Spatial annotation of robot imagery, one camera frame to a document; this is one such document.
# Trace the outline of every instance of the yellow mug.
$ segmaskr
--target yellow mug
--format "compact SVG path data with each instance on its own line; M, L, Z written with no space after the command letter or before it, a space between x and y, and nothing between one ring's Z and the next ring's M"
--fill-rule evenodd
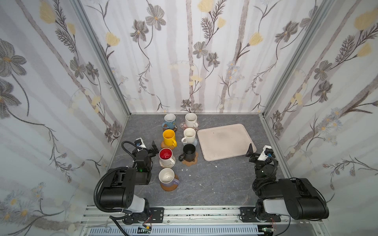
M163 132L164 143L167 146L177 147L176 136L173 130L166 130Z

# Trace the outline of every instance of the cup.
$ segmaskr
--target cup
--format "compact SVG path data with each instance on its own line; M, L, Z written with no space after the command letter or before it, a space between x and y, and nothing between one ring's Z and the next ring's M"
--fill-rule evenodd
M172 150L169 148L163 148L162 150L160 150L159 157L162 164L166 167L172 164L173 165L176 164L176 161L174 160L174 157L173 157Z
M173 130L166 130L163 132L164 143L167 146L177 147L176 136Z
M165 122L161 125L164 128L164 125L167 125L168 129L174 129L176 127L176 116L174 114L166 114L164 116Z
M179 185L180 181L175 179L175 172L170 168L164 168L159 173L159 180L163 186L171 187L172 185Z
M184 137L181 139L183 144L194 143L195 140L195 130L193 128L186 128L184 130Z
M185 115L185 124L188 128L197 128L198 122L197 122L197 115L194 113L188 113Z
M195 146L193 144L187 144L183 148L183 154L178 157L179 161L186 160L187 162L192 162L195 159Z

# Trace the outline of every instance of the wallpaper panel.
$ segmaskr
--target wallpaper panel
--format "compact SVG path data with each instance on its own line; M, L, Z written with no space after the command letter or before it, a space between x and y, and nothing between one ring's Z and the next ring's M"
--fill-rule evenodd
M378 229L377 7L336 1L267 115L294 176L330 201L333 236Z
M78 235L126 121L69 2L0 3L0 229Z
M81 0L132 112L261 112L321 1Z

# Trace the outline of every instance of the gray marble tabletop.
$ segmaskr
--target gray marble tabletop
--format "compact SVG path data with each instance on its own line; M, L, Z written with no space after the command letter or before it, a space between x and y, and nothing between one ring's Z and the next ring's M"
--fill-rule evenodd
M208 162L203 158L200 144L197 144L197 164L188 167L178 161L184 146L181 143L184 134L179 125L184 121L184 115L176 115L177 147L173 149L176 164L172 170L179 177L180 185L171 192L166 192L160 187L158 174L162 168L157 155L152 158L152 177L149 185L135 186L134 194L147 198L151 206L254 205L258 199L252 190L252 182L255 178L254 164L248 162L247 157L238 156ZM133 142L141 137L147 148L151 148L154 140L160 150L160 143L163 141L161 126L163 122L164 115L131 115L121 141ZM198 114L198 122L200 129L240 123L248 131L257 152L260 153L264 145L270 145L258 115ZM131 145L125 147L129 151L134 149ZM121 166L132 166L132 158L119 145L111 168ZM277 179L283 177L279 167Z

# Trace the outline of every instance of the dark brown coaster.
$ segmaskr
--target dark brown coaster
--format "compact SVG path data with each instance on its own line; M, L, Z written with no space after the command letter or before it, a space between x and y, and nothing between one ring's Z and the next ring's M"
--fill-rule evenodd
M182 162L186 165L186 166L191 166L191 165L195 165L197 164L197 161L198 161L198 152L195 153L195 158L192 162L187 162L186 160L183 160Z
M178 185L177 185L177 184L174 184L174 185L172 185L171 187L166 187L166 186L162 185L161 182L160 182L160 186L161 186L161 188L162 188L164 191L170 192L170 191L175 190L175 189L177 188Z
M161 142L160 147L161 147L161 148L169 148L169 149L171 149L171 150L175 149L174 146L168 146L168 145L166 145L166 144L164 143L164 140Z
M165 124L165 125L163 126L163 132L166 131L166 130L169 130L167 124ZM177 126L175 125L174 129L172 129L172 130L176 132L176 131L177 131Z

